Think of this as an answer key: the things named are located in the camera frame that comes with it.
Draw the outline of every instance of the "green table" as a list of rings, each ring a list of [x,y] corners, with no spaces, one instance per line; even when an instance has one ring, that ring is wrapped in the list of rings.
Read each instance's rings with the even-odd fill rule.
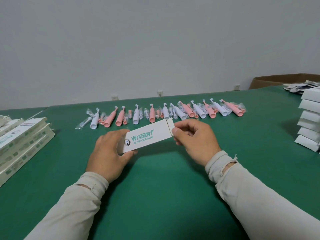
[[[134,109],[163,102],[187,103],[205,98],[243,102],[242,117],[231,114],[202,121],[213,128],[223,150],[289,201],[320,219],[320,155],[294,143],[300,96],[281,87],[52,106],[48,117],[57,135],[0,188],[0,232],[3,239],[22,239],[58,201],[66,187],[84,172],[96,139],[110,130],[74,129],[86,109],[110,113],[113,107]],[[139,150],[121,177],[102,198],[90,239],[247,239],[245,231],[220,199],[204,169],[183,147],[168,139]]]
[[[47,107],[39,107],[39,108],[21,108],[21,109],[7,109],[7,110],[0,110],[0,115],[7,116],[9,115],[11,119],[20,119],[24,118],[25,120],[30,118],[31,116],[39,113],[40,111],[45,110]]]

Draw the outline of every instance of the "gray sleeve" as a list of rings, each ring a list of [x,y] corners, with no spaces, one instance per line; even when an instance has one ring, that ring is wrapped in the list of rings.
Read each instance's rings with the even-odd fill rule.
[[[237,163],[222,174],[233,161]],[[237,158],[218,152],[205,170],[250,239],[320,239],[319,220],[264,185]]]
[[[91,190],[78,184],[86,185]],[[84,173],[74,185],[66,189],[58,203],[25,239],[87,239],[94,215],[100,208],[101,198],[108,186],[108,181],[101,175]]]

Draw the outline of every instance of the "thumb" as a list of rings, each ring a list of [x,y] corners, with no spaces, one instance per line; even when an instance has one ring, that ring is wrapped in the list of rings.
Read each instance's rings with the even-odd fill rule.
[[[191,143],[191,136],[187,135],[186,133],[184,133],[181,129],[175,127],[172,129],[172,134],[174,135],[175,138],[177,138],[182,145],[184,145],[185,147],[187,147],[190,143]]]
[[[124,153],[120,157],[124,165],[126,165],[130,161],[130,159],[134,156],[134,154],[135,154],[135,151],[130,151],[130,152]]]

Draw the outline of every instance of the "wall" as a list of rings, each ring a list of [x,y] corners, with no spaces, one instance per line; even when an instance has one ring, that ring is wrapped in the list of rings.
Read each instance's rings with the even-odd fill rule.
[[[0,109],[320,74],[319,7],[320,0],[0,0]]]

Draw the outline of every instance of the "person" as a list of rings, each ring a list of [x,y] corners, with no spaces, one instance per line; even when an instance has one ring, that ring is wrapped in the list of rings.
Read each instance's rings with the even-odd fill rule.
[[[320,239],[320,221],[264,185],[237,160],[220,149],[211,127],[189,119],[175,123],[172,133],[190,157],[202,165],[250,239]],[[136,151],[117,154],[127,129],[98,138],[86,172],[69,186],[41,222],[25,238],[87,239],[101,197]]]

